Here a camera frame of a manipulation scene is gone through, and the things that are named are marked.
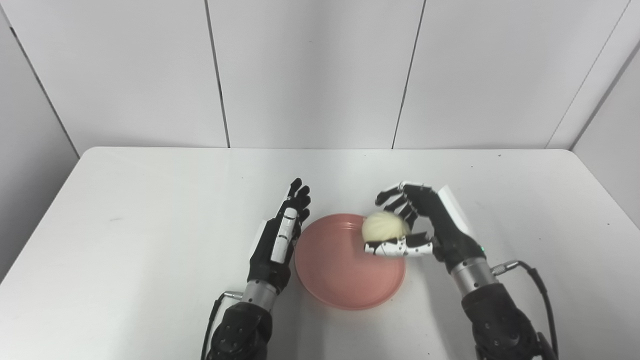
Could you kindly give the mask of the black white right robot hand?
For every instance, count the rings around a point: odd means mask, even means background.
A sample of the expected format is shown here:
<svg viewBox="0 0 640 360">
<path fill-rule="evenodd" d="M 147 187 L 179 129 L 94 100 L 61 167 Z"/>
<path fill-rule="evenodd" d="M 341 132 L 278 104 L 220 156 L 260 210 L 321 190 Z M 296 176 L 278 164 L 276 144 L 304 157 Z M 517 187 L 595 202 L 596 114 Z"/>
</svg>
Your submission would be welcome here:
<svg viewBox="0 0 640 360">
<path fill-rule="evenodd" d="M 419 218 L 430 221 L 433 234 L 427 232 L 387 235 L 380 240 L 366 240 L 365 253 L 386 257 L 416 257 L 434 255 L 451 272 L 463 262 L 486 260 L 485 250 L 473 239 L 470 227 L 458 209 L 458 203 L 448 187 L 432 187 L 403 181 L 380 191 L 375 205 L 398 217 L 402 225 L 413 230 Z"/>
</svg>

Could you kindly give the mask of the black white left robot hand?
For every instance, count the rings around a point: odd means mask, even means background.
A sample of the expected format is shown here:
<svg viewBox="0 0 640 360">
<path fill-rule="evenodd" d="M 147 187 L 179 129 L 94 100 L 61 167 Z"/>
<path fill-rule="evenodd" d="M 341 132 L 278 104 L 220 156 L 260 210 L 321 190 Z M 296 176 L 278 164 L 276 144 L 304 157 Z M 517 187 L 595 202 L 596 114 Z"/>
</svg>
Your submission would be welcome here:
<svg viewBox="0 0 640 360">
<path fill-rule="evenodd" d="M 290 261 L 302 234 L 302 225 L 310 216 L 310 187 L 301 178 L 290 183 L 276 215 L 266 221 L 249 260 L 247 281 L 258 281 L 275 289 L 277 295 L 291 278 Z"/>
</svg>

